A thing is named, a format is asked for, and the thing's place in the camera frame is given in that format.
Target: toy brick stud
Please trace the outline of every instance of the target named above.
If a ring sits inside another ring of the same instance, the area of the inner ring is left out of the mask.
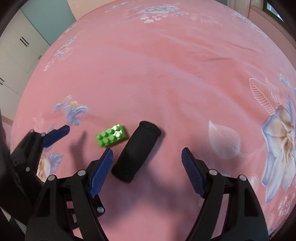
[[[127,138],[125,129],[121,125],[115,125],[100,134],[96,135],[98,145],[100,147],[106,147],[121,142]]]

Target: silver screw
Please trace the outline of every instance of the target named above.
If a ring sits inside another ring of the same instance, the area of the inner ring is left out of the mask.
[[[53,181],[55,179],[55,176],[54,175],[50,175],[49,177],[48,177],[48,180],[49,181]]]
[[[211,169],[209,170],[209,173],[212,175],[212,176],[215,176],[218,174],[218,172],[215,170],[215,169]]]
[[[98,213],[103,213],[104,212],[104,208],[102,208],[102,207],[98,207],[96,210],[98,211]]]
[[[86,174],[85,170],[80,170],[77,172],[78,176],[84,176]]]
[[[245,175],[239,175],[239,179],[242,181],[246,181],[247,177]]]

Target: pink bedsheet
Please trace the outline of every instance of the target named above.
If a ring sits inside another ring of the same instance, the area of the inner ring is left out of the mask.
[[[121,124],[131,135],[150,121],[163,136],[145,165],[131,184],[109,174],[100,193],[110,241],[186,239],[203,200],[182,166],[184,147],[223,175],[246,175],[271,233],[296,201],[295,88],[280,49],[216,1],[116,1],[46,52],[20,101],[12,150],[32,128],[68,124],[38,169],[44,181],[66,177],[102,155],[97,133]],[[125,144],[112,148],[114,162]]]

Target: blue gripper pad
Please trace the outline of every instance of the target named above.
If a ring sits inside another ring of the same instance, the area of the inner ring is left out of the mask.
[[[108,149],[108,151],[102,157],[102,160],[98,168],[94,172],[90,181],[89,195],[92,198],[94,198],[96,194],[100,193],[102,186],[104,184],[104,181],[111,168],[112,162],[113,162],[113,151],[111,149]]]
[[[52,130],[51,132],[47,133],[41,142],[42,148],[48,148],[58,140],[62,139],[64,136],[68,135],[70,132],[70,126],[64,125],[58,130]]]
[[[182,158],[183,166],[187,172],[187,175],[190,179],[190,182],[192,184],[194,191],[197,194],[199,194],[202,198],[204,198],[205,194],[206,194],[206,191],[204,188],[205,176],[203,176],[199,172],[199,170],[195,164],[196,160],[188,148],[184,148],[182,150],[181,158]]]

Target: black cylindrical object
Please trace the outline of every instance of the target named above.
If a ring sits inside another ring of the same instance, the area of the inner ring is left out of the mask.
[[[151,152],[160,129],[148,121],[141,121],[120,154],[112,173],[124,182],[131,182]]]

